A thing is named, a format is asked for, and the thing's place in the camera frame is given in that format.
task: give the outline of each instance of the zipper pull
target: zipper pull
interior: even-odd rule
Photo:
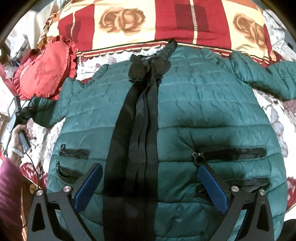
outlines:
[[[59,168],[60,168],[61,164],[59,163],[59,161],[57,162],[57,173],[59,173]]]
[[[206,159],[203,153],[194,152],[192,154],[194,165],[198,168],[202,164],[206,163]]]
[[[64,153],[64,149],[66,149],[66,144],[61,144],[61,147],[59,149],[59,155],[61,156],[61,154]]]

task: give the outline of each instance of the handheld device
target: handheld device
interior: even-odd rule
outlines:
[[[17,125],[25,125],[28,122],[28,120],[30,119],[30,114],[33,112],[33,108],[30,107],[29,105],[30,105],[30,102],[28,106],[23,108],[21,106],[20,96],[17,95],[13,98],[7,111],[8,117],[9,117],[9,126],[8,126],[9,133],[11,133],[12,130]],[[22,146],[24,154],[26,154],[30,150],[31,145],[24,131],[21,131],[19,133],[19,139],[20,139],[20,145]]]

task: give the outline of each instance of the metal screw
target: metal screw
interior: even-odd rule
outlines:
[[[238,192],[239,191],[239,188],[237,186],[232,186],[231,187],[231,190],[234,191],[234,192]]]
[[[42,190],[39,190],[38,192],[37,192],[37,196],[41,196],[43,194],[43,191]]]
[[[64,188],[63,188],[63,191],[64,192],[69,192],[71,190],[71,187],[70,186],[65,186]]]
[[[266,192],[265,192],[263,189],[260,189],[260,190],[259,190],[259,193],[260,193],[262,196],[266,194]]]

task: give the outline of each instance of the red sleeve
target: red sleeve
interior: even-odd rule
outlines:
[[[4,158],[0,167],[0,219],[10,240],[22,241],[20,170]]]

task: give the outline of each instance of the rose print blanket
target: rose print blanket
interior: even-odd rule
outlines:
[[[72,0],[48,19],[39,48],[57,35],[73,40],[85,58],[172,38],[224,56],[238,50],[265,66],[274,57],[261,9],[251,0]]]

